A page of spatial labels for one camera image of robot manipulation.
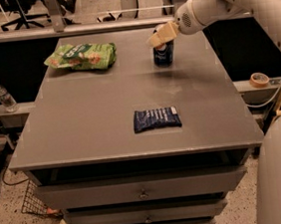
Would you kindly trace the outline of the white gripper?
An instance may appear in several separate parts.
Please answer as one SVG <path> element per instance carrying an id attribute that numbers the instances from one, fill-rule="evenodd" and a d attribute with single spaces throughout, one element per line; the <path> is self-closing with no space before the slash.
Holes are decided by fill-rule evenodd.
<path id="1" fill-rule="evenodd" d="M 147 43 L 156 48 L 176 38 L 177 34 L 193 35 L 218 20 L 217 0 L 188 0 L 180 6 L 175 15 L 175 22 L 158 25 Z"/>

